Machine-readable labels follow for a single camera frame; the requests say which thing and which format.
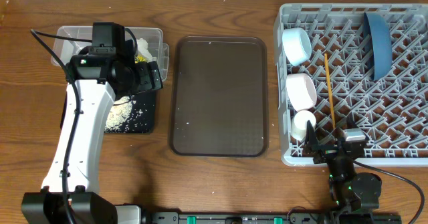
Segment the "rice food scraps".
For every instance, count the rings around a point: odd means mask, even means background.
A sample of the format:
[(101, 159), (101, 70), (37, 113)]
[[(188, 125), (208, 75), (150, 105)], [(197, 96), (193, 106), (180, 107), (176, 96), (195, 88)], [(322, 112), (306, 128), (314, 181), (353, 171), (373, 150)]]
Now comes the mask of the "rice food scraps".
[(133, 96), (115, 101), (108, 114), (105, 133), (128, 133), (135, 131), (142, 122), (146, 110), (137, 106)]

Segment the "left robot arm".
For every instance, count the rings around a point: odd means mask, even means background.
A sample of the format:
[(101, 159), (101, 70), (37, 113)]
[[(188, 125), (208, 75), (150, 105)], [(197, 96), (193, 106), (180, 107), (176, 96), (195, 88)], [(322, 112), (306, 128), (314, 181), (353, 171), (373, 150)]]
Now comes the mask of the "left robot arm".
[(38, 192), (21, 203), (29, 223), (150, 223), (135, 204), (114, 205), (100, 196), (98, 165), (109, 112), (123, 97), (147, 96), (163, 87), (162, 57), (149, 54), (148, 36), (158, 28), (95, 22), (74, 55), (51, 56), (64, 71), (64, 103), (58, 147)]

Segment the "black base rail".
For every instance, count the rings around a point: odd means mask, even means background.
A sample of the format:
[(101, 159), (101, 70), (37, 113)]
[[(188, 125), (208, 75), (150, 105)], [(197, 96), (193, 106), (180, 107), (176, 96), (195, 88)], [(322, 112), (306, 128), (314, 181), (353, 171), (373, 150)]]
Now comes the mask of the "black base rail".
[(142, 224), (317, 224), (317, 223), (373, 223), (400, 224), (394, 214), (343, 214), (335, 219), (330, 213), (313, 213), (294, 207), (286, 213), (180, 213), (176, 211), (143, 211)]

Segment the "pink white bowl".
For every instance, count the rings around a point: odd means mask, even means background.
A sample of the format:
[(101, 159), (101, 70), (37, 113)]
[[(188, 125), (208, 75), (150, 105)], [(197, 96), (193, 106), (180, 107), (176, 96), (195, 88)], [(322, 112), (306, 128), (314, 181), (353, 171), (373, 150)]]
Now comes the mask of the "pink white bowl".
[(288, 75), (286, 78), (286, 90), (289, 101), (296, 111), (308, 110), (316, 105), (316, 89), (308, 74)]

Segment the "yellow snack wrapper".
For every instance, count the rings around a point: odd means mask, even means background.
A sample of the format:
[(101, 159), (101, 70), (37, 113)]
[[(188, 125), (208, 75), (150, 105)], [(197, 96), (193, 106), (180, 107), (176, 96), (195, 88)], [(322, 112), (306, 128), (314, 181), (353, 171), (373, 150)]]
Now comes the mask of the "yellow snack wrapper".
[(142, 56), (142, 55), (136, 55), (134, 57), (134, 61), (137, 64), (137, 63), (140, 63), (140, 62), (147, 62), (147, 59), (144, 56)]

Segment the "black plastic tray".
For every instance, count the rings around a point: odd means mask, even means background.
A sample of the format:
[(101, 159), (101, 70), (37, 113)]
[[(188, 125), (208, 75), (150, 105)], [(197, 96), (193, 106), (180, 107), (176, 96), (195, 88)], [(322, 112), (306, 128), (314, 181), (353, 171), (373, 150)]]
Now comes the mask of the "black plastic tray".
[(106, 133), (106, 134), (150, 134), (154, 128), (156, 113), (156, 92), (134, 95), (133, 100), (137, 106), (146, 110), (141, 125), (133, 132), (128, 133)]

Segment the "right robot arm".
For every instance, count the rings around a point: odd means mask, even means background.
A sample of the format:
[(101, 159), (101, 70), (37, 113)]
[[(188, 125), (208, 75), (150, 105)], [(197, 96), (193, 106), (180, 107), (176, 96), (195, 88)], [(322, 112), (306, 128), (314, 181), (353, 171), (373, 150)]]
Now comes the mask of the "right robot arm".
[(364, 154), (368, 136), (351, 118), (333, 143), (320, 144), (312, 123), (306, 122), (304, 152), (313, 155), (314, 164), (327, 164), (330, 196), (337, 207), (318, 216), (318, 223), (374, 223), (372, 211), (379, 208), (381, 178), (357, 173), (354, 161)]

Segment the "white napkin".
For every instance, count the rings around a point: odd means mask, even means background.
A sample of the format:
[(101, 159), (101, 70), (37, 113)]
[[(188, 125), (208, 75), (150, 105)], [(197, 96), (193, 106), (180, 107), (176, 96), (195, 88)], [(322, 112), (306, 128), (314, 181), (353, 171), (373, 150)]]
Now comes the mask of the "white napkin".
[(142, 55), (147, 59), (147, 62), (155, 61), (156, 58), (148, 50), (148, 42), (144, 38), (137, 40), (137, 53), (136, 55)]

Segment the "light blue bowl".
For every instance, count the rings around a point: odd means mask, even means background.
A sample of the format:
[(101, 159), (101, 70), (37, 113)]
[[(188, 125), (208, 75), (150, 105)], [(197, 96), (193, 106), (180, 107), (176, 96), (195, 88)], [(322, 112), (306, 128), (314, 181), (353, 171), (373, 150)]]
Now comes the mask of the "light blue bowl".
[(282, 33), (284, 53), (292, 66), (309, 60), (312, 55), (310, 38), (300, 27), (285, 29)]

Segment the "dark blue plate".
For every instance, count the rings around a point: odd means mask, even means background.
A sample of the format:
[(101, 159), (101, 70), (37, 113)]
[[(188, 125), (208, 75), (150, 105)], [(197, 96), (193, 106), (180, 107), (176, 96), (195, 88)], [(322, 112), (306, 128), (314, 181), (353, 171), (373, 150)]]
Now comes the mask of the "dark blue plate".
[(374, 12), (365, 12), (363, 21), (363, 36), (370, 36), (369, 43), (364, 47), (372, 50), (373, 56), (368, 61), (368, 68), (373, 70), (372, 81), (385, 77), (392, 66), (392, 43), (389, 26), (385, 19)]

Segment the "white paper cup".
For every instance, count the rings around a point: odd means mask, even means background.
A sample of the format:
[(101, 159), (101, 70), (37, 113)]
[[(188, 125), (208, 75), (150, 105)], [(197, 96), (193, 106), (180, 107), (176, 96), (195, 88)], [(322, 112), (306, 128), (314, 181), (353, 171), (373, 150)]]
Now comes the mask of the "white paper cup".
[(302, 141), (306, 137), (307, 122), (310, 122), (312, 128), (316, 126), (316, 117), (308, 110), (301, 110), (296, 113), (292, 118), (291, 123), (291, 136), (297, 140)]

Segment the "brown serving tray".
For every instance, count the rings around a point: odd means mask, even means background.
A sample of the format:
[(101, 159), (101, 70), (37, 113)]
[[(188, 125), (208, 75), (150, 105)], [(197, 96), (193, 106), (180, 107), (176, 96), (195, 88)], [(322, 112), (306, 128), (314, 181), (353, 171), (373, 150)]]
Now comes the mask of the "brown serving tray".
[(257, 37), (188, 36), (175, 58), (169, 146), (253, 158), (268, 147), (267, 50)]

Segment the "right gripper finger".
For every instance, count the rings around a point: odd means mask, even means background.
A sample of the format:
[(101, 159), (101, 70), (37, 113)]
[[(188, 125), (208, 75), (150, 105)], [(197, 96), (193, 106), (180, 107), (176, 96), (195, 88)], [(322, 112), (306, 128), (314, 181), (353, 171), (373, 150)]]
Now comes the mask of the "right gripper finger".
[(318, 139), (312, 123), (308, 120), (306, 123), (306, 137), (304, 140), (304, 149), (314, 149), (318, 146)]
[(346, 127), (343, 129), (344, 132), (354, 132), (358, 130), (358, 126), (353, 120), (352, 116), (346, 117)]

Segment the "clear plastic bin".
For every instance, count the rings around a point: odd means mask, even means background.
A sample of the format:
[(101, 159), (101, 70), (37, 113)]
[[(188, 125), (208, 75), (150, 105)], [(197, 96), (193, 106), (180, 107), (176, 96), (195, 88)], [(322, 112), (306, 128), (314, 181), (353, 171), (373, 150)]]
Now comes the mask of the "clear plastic bin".
[[(169, 68), (169, 46), (163, 42), (163, 32), (159, 28), (129, 27), (136, 39), (144, 38), (148, 42), (148, 50), (156, 58), (162, 81), (167, 79)], [(74, 39), (91, 39), (92, 26), (62, 26), (56, 35)], [(73, 55), (91, 43), (55, 39), (53, 51), (66, 64)]]

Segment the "wooden chopstick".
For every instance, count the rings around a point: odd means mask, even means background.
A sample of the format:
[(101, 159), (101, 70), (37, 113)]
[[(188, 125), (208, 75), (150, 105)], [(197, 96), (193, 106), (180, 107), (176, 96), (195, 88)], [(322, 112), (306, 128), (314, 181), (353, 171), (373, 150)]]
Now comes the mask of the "wooden chopstick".
[(328, 64), (328, 55), (327, 53), (324, 53), (324, 65), (325, 65), (325, 72), (326, 72), (326, 85), (328, 88), (328, 101), (330, 104), (330, 115), (332, 120), (332, 127), (333, 130), (336, 129), (336, 121), (335, 121), (335, 113), (334, 113), (334, 102), (333, 102), (333, 96), (332, 96), (332, 86), (330, 81), (330, 69)]

